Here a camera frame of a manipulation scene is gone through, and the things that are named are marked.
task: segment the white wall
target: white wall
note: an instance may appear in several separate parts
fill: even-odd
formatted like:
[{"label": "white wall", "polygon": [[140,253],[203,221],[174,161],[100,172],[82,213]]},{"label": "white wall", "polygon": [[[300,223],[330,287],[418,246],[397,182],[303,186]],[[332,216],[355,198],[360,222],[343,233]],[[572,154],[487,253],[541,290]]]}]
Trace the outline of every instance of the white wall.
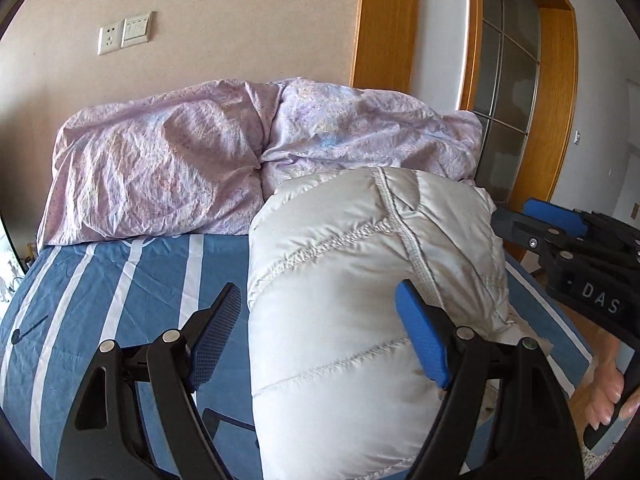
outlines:
[{"label": "white wall", "polygon": [[611,215],[628,160],[627,80],[640,81],[640,40],[615,0],[569,0],[578,26],[574,130],[552,201]]},{"label": "white wall", "polygon": [[[581,138],[576,146],[571,136],[552,201],[612,214],[625,179],[630,133],[627,80],[640,82],[640,40],[615,0],[570,1],[578,28],[574,130]],[[460,100],[467,2],[420,1],[412,93],[437,111],[453,110]]]},{"label": "white wall", "polygon": [[629,142],[640,149],[640,85],[627,81],[629,90]]},{"label": "white wall", "polygon": [[467,30],[468,0],[420,0],[411,92],[438,112],[458,108]]},{"label": "white wall", "polygon": [[626,167],[625,181],[622,185],[622,191],[618,198],[618,203],[613,211],[613,218],[640,228],[640,214],[634,220],[631,218],[631,212],[634,204],[640,204],[640,157],[631,154],[629,156],[629,164]]}]

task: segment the wall outlet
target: wall outlet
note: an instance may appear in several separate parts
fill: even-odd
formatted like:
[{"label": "wall outlet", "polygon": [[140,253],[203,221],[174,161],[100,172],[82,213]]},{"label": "wall outlet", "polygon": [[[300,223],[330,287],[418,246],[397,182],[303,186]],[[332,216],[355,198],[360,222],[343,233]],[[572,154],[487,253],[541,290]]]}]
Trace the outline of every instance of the wall outlet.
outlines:
[{"label": "wall outlet", "polygon": [[121,48],[123,30],[124,20],[110,23],[100,29],[100,34],[98,35],[98,56]]}]

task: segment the beige wall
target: beige wall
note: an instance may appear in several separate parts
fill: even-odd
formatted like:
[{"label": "beige wall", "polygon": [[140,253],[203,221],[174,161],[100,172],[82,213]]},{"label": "beige wall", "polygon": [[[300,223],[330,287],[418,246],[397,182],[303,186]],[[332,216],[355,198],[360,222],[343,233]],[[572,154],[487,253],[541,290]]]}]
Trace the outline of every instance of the beige wall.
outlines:
[{"label": "beige wall", "polygon": [[[220,78],[347,84],[356,7],[357,0],[26,0],[0,40],[0,211],[16,245],[37,229],[56,131],[73,113]],[[147,10],[156,12],[151,42],[96,55],[102,25]]]}]

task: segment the pillow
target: pillow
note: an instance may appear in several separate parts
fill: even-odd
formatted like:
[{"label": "pillow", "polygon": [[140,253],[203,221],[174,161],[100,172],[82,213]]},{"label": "pillow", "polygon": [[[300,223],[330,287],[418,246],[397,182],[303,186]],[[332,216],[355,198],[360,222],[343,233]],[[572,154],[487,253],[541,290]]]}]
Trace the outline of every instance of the pillow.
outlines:
[{"label": "pillow", "polygon": [[391,90],[358,90],[299,78],[283,82],[282,102],[260,157],[262,190],[290,178],[364,166],[471,178],[482,147],[478,118],[438,115]]},{"label": "pillow", "polygon": [[280,92],[221,80],[74,115],[56,139],[38,246],[246,234]]}]

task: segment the switch panel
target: switch panel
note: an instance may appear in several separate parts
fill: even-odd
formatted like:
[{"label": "switch panel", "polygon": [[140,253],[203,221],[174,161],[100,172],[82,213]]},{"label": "switch panel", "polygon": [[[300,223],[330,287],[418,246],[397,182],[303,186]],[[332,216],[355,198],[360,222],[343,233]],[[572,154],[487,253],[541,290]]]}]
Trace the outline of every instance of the switch panel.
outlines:
[{"label": "switch panel", "polygon": [[125,18],[124,31],[122,33],[122,47],[131,46],[149,41],[151,31],[152,12],[139,14],[131,18]]}]

